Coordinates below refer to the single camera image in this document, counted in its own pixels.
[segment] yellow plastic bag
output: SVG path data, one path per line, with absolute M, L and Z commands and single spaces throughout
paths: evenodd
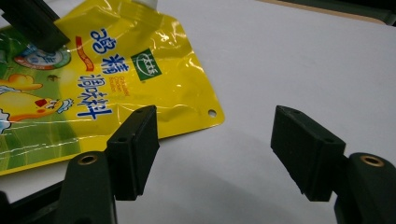
M 161 138 L 224 121 L 180 23 L 128 0 L 88 0 L 56 25 L 46 53 L 0 31 L 0 175 L 103 150 L 137 108 L 156 105 Z

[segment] white table surface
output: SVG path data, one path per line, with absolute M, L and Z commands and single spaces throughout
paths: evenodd
M 49 1 L 63 15 L 79 1 Z M 270 148 L 276 105 L 304 111 L 396 164 L 396 29 L 253 0 L 160 1 L 178 18 L 224 109 L 215 128 L 161 140 L 145 193 L 119 223 L 335 223 Z M 15 202 L 64 178 L 67 163 L 0 176 Z

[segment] black mechanical arm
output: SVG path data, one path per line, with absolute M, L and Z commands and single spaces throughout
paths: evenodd
M 103 151 L 77 155 L 64 181 L 15 203 L 0 191 L 0 218 L 7 224 L 115 224 L 115 201 L 143 194 L 159 148 L 156 107 L 125 120 Z
M 311 202 L 334 206 L 340 224 L 396 223 L 396 169 L 368 153 L 344 156 L 346 143 L 301 111 L 277 106 L 271 148 Z

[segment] glossy packaging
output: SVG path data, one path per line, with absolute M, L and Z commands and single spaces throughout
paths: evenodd
M 137 108 L 160 138 L 224 115 L 180 23 L 127 0 L 88 0 L 56 21 L 72 41 L 43 52 L 0 31 L 0 175 L 104 150 Z

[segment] hang hole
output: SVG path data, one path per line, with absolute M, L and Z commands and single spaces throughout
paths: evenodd
M 210 118 L 215 118 L 218 115 L 218 113 L 214 109 L 208 110 L 207 114 L 209 115 Z

